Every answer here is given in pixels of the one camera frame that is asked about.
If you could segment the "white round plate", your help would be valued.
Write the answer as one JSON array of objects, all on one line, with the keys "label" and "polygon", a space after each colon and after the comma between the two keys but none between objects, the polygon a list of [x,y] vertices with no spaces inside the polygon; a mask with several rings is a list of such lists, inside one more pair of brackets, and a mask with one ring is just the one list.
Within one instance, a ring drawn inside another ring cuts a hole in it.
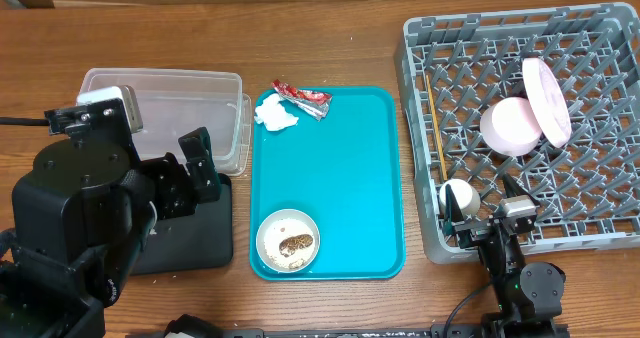
[{"label": "white round plate", "polygon": [[522,76],[534,116],[556,148],[568,143],[572,127],[566,100],[551,68],[539,58],[522,61]]}]

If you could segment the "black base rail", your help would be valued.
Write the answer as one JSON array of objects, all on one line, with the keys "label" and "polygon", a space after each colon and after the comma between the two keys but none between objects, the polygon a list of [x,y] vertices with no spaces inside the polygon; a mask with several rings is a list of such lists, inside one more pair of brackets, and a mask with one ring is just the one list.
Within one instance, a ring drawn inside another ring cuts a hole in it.
[{"label": "black base rail", "polygon": [[223,338],[481,338],[492,337],[479,324],[433,324],[429,328],[337,329],[264,331],[258,328],[227,329],[190,315],[171,321],[161,331],[134,333],[130,338],[223,337]]}]

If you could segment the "white cup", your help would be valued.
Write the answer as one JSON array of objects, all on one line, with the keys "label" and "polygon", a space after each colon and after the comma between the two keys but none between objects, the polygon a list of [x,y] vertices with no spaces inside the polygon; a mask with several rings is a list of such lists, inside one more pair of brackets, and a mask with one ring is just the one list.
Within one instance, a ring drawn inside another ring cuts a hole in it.
[{"label": "white cup", "polygon": [[444,213],[446,206],[446,188],[450,186],[456,201],[464,215],[476,215],[480,209],[480,196],[478,191],[467,181],[462,179],[447,180],[438,193],[440,212]]}]

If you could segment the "white napkin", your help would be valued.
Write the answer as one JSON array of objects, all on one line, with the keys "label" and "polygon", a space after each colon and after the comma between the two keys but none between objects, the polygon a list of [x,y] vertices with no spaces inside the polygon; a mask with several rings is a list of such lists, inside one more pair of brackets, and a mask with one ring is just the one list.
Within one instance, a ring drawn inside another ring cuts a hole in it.
[{"label": "white napkin", "polygon": [[273,93],[255,108],[254,120],[262,124],[267,131],[277,132],[295,126],[299,118],[288,113],[281,104],[282,98]]}]

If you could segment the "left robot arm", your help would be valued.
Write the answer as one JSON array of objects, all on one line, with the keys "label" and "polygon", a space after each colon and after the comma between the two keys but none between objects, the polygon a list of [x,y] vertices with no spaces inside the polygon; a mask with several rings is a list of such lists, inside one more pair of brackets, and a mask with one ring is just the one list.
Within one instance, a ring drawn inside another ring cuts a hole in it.
[{"label": "left robot arm", "polygon": [[101,337],[133,274],[209,268],[232,256],[231,189],[206,129],[179,140],[180,164],[141,160],[125,129],[91,129],[44,148],[12,192],[1,235],[5,337]]}]

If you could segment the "pink bowl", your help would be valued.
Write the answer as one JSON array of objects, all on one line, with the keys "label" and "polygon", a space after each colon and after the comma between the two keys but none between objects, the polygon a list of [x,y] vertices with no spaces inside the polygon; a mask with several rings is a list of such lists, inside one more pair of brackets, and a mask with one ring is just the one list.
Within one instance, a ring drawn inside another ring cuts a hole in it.
[{"label": "pink bowl", "polygon": [[512,157],[531,152],[542,135],[529,101],[520,97],[491,105],[481,116],[480,132],[494,152]]}]

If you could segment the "black tray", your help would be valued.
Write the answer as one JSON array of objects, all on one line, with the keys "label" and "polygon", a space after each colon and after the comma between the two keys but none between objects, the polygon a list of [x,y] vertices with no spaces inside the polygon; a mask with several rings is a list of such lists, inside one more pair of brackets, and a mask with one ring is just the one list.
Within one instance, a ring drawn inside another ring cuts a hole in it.
[{"label": "black tray", "polygon": [[220,173],[221,196],[195,214],[158,221],[132,275],[217,268],[233,257],[232,182]]}]

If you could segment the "wooden chopstick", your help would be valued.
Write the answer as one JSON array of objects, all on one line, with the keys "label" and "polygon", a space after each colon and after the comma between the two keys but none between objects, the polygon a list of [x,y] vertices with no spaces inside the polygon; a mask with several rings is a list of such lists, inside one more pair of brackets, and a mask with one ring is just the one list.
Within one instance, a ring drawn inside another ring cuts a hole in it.
[{"label": "wooden chopstick", "polygon": [[438,159],[439,159],[440,171],[441,171],[441,175],[442,175],[442,180],[443,180],[443,182],[445,182],[445,181],[448,180],[448,174],[447,174],[447,169],[446,169],[446,165],[445,165],[445,159],[444,159],[444,152],[443,152],[443,146],[442,146],[442,141],[441,141],[439,123],[438,123],[438,120],[437,120],[437,110],[436,110],[436,107],[435,107],[435,100],[434,100],[433,93],[432,93],[431,81],[429,79],[429,76],[426,75],[426,74],[425,74],[425,84],[426,84],[426,91],[428,93],[430,114],[431,114],[432,126],[433,126],[433,131],[434,131],[434,140],[435,140],[436,150],[437,150]]}]

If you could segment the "red foil wrapper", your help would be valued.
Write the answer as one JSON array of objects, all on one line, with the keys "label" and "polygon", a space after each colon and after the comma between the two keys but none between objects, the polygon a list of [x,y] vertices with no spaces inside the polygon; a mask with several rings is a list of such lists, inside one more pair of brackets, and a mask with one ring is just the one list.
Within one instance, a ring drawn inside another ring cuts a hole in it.
[{"label": "red foil wrapper", "polygon": [[329,112],[332,95],[325,92],[298,89],[280,80],[274,80],[272,88],[282,98],[295,104],[314,119],[320,121]]}]

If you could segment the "grey dishwasher rack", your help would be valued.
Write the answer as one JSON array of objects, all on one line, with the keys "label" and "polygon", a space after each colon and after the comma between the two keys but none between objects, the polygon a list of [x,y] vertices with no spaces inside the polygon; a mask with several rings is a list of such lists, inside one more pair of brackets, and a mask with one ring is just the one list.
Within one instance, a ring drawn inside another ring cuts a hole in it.
[{"label": "grey dishwasher rack", "polygon": [[[572,135],[556,148],[541,139],[507,157],[483,141],[491,105],[525,93],[522,61],[552,70],[567,101]],[[639,18],[606,3],[406,21],[395,53],[402,109],[414,159],[414,189],[426,256],[439,264],[476,259],[444,233],[439,166],[425,74],[437,110],[448,180],[479,193],[479,217],[493,213],[511,175],[540,203],[527,254],[623,249],[639,244]]]}]

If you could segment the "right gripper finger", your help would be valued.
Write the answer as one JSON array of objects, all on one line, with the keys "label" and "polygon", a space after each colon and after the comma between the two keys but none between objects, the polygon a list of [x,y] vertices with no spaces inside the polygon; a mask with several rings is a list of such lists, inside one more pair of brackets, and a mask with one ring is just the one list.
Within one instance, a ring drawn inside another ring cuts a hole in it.
[{"label": "right gripper finger", "polygon": [[528,192],[521,187],[511,175],[505,173],[501,176],[501,180],[504,187],[504,193],[507,198],[528,195]]},{"label": "right gripper finger", "polygon": [[465,219],[458,201],[457,192],[464,192],[464,189],[456,181],[448,181],[443,185],[442,192],[444,193],[444,218],[448,223],[460,223]]}]

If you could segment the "grey bowl with food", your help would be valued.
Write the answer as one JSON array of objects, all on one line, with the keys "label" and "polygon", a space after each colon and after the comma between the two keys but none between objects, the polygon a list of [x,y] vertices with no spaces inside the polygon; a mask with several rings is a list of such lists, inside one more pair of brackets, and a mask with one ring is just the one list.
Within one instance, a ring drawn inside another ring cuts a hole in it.
[{"label": "grey bowl with food", "polygon": [[296,209],[271,213],[259,226],[256,250],[262,263],[277,273],[298,273],[310,265],[320,248],[315,221]]}]

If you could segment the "food leftover piece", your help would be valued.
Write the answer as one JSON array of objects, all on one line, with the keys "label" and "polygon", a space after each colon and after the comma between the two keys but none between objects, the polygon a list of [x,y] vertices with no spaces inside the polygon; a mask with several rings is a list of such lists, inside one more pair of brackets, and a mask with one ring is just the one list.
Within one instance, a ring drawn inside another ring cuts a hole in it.
[{"label": "food leftover piece", "polygon": [[314,243],[310,234],[300,234],[288,237],[279,244],[279,252],[284,257],[293,256],[298,250],[306,249]]}]

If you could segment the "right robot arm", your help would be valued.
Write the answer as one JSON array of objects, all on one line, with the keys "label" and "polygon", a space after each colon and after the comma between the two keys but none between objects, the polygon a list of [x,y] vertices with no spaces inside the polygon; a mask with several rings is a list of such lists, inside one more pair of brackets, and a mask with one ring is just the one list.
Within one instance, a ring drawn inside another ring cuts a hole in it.
[{"label": "right robot arm", "polygon": [[[568,337],[568,327],[554,318],[562,313],[566,275],[548,262],[527,263],[518,237],[534,230],[539,202],[510,175],[502,176],[506,197],[488,218],[467,219],[451,186],[444,192],[445,231],[461,248],[473,248],[489,281],[465,297],[449,314],[443,337]],[[455,326],[457,313],[491,287],[499,310],[476,325]]]}]

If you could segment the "clear plastic bin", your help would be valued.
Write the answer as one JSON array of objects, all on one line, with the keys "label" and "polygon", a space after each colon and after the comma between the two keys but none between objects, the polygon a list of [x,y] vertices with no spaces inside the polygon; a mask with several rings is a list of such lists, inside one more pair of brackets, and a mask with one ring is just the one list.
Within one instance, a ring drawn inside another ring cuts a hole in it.
[{"label": "clear plastic bin", "polygon": [[178,139],[199,128],[208,130],[218,172],[238,176],[246,168],[252,128],[252,103],[236,73],[156,69],[93,68],[82,94],[127,85],[136,95],[143,128],[133,135],[141,159],[170,152],[184,163]]}]

